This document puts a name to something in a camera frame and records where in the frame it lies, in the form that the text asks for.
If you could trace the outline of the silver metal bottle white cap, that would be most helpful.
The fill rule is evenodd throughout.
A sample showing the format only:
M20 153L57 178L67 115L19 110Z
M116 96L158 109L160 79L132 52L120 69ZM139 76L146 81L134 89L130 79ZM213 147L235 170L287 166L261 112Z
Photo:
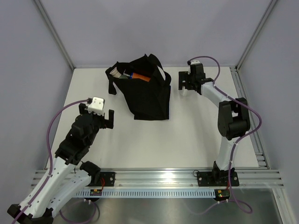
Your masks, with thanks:
M186 89L183 89L182 90L182 96L186 96L187 95L187 90Z

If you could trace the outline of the grey-green pump bottle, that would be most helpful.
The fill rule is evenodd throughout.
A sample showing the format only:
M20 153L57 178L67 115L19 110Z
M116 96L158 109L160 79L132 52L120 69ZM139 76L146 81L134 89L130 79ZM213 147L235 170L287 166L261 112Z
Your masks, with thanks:
M112 77L118 78L118 79L129 79L129 77L126 75L125 71L121 71L117 67L114 67L110 73Z

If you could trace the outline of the orange bottle blue cap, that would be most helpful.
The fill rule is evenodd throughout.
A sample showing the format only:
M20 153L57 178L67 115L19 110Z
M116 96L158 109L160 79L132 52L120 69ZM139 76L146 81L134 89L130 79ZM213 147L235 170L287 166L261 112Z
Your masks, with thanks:
M146 82L149 82L151 79L150 77L143 76L143 75L140 75L140 74L137 74L134 72L131 72L131 73L124 72L123 75L125 75L129 79L140 79L140 80L143 80Z

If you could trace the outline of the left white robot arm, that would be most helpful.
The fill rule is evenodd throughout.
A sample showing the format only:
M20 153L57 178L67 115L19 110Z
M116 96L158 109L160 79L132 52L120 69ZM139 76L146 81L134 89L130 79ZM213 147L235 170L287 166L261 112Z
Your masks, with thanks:
M105 119L102 98L77 101L79 115L54 154L48 148L50 167L31 193L19 204L12 204L7 213L13 223L51 224L63 206L86 186L112 186L112 177L101 172L96 164L82 158L88 153L100 129L113 129L114 111Z

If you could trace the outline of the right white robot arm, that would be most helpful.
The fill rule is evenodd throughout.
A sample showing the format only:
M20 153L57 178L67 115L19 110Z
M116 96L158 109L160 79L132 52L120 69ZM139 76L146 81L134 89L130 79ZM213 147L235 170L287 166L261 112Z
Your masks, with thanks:
M227 94L216 88L214 80L207 78L203 64L198 60L189 63L188 71L178 73L178 89L194 90L209 99L218 108L217 127L221 135L219 154L211 171L197 171L200 187L239 186L233 165L237 140L250 129L249 111L245 98L230 99Z

